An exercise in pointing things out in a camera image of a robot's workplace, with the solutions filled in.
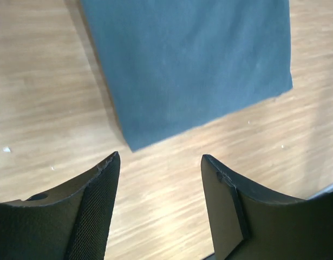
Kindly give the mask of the grey-blue t shirt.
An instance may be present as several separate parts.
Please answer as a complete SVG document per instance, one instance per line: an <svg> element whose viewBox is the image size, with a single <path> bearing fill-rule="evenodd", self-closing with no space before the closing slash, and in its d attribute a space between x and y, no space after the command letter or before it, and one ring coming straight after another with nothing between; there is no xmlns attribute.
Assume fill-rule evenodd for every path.
<svg viewBox="0 0 333 260"><path fill-rule="evenodd" d="M292 88L283 0L82 1L132 151Z"/></svg>

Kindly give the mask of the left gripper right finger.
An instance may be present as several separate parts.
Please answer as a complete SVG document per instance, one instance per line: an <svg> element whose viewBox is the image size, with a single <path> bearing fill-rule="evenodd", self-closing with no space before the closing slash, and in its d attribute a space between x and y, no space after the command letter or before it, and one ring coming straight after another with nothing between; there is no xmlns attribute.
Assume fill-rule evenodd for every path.
<svg viewBox="0 0 333 260"><path fill-rule="evenodd" d="M267 188L205 154L210 259L333 259L333 184L309 199Z"/></svg>

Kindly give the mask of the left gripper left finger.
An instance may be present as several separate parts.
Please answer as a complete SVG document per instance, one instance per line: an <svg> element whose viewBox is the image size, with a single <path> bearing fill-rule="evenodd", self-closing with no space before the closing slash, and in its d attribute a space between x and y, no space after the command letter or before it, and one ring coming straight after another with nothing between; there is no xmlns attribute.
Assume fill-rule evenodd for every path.
<svg viewBox="0 0 333 260"><path fill-rule="evenodd" d="M104 259L119 175L114 152L27 200L0 203L0 259Z"/></svg>

